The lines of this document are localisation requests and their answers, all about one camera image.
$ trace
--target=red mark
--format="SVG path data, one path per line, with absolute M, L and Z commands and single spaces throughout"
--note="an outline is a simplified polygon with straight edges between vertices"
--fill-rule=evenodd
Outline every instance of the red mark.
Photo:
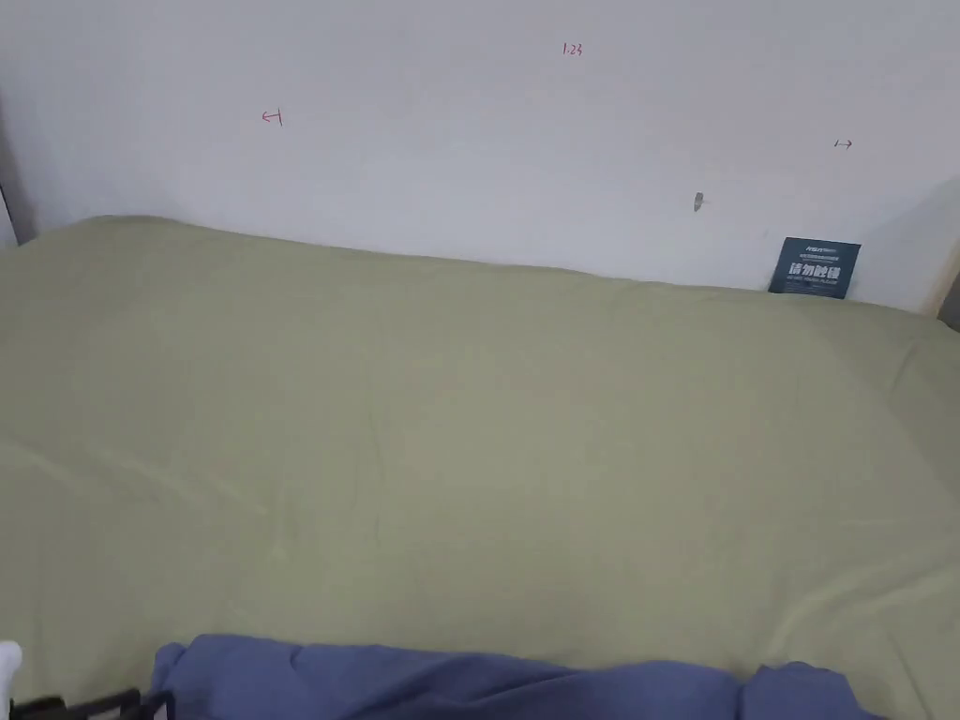
M 266 112 L 264 112 L 262 115 L 260 115 L 260 117 L 262 117 L 264 121 L 268 123 L 270 122 L 270 118 L 275 117 L 280 123 L 280 126 L 283 127 L 283 118 L 280 116 L 280 108 L 277 108 L 273 115 L 268 115 Z

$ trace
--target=green bed sheet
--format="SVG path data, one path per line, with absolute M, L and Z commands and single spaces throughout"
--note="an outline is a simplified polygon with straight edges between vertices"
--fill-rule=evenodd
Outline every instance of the green bed sheet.
M 20 697 L 170 640 L 482 650 L 960 708 L 960 334 L 850 301 L 105 218 L 0 253 Z

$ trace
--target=sign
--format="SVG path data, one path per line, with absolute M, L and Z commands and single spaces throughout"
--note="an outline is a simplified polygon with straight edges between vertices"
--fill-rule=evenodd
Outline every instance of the sign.
M 771 293 L 845 298 L 860 253 L 854 243 L 825 243 L 788 237 L 770 281 Z

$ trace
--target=blue comforter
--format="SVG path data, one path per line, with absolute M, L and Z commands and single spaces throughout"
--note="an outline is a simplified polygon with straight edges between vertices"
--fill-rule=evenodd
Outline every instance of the blue comforter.
M 153 691 L 216 720 L 865 720 L 847 680 L 794 662 L 746 683 L 679 662 L 571 670 L 498 655 L 200 636 L 156 655 Z

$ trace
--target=bedding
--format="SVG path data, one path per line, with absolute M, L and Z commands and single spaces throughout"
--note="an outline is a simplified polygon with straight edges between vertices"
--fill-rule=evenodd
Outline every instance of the bedding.
M 0 254 L 14 693 L 197 635 L 807 662 L 960 707 L 960 335 L 103 218 Z
M 201 636 L 156 655 L 180 720 L 871 720 L 840 675 L 792 662 L 730 673 L 680 662 L 570 670 L 498 655 L 303 647 Z

